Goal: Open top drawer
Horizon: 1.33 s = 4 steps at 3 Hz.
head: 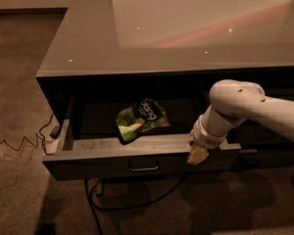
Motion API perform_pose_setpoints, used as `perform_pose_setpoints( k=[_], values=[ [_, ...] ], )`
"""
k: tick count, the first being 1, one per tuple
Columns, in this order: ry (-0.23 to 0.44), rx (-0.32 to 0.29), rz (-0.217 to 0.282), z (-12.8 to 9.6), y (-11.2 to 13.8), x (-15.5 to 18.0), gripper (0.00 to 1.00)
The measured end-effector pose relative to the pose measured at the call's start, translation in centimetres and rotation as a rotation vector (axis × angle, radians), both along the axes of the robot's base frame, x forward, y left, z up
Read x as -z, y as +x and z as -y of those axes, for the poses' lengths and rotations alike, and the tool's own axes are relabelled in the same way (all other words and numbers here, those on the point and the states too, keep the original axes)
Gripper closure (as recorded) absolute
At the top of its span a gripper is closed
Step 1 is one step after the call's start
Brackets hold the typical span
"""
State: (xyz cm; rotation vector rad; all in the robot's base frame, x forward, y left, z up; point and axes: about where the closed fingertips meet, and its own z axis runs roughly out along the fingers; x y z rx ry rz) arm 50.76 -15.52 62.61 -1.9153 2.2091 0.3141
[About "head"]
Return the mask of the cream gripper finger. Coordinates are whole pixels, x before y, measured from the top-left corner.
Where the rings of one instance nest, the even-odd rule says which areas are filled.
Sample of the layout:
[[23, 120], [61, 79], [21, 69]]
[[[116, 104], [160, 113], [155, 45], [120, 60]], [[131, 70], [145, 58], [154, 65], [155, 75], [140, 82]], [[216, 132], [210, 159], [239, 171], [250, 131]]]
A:
[[186, 162], [190, 165], [198, 165], [209, 156], [208, 149], [192, 143]]

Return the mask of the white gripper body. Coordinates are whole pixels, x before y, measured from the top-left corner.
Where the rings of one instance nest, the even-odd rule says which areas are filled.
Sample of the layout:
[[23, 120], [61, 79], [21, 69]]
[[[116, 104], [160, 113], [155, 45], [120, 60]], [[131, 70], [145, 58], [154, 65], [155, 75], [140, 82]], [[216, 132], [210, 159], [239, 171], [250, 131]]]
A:
[[211, 134], [203, 125], [202, 118], [198, 117], [192, 130], [188, 134], [187, 142], [206, 149], [216, 149], [225, 140], [225, 135]]

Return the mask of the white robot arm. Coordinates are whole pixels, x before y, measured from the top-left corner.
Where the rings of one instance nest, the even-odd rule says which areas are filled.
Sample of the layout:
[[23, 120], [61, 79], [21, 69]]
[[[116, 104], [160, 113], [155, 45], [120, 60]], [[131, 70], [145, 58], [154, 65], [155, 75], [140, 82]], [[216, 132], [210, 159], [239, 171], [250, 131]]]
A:
[[209, 150], [216, 149], [227, 133], [246, 119], [294, 142], [294, 101], [272, 98], [257, 83], [224, 79], [209, 92], [210, 106], [195, 121], [188, 136], [190, 152], [186, 162], [202, 163]]

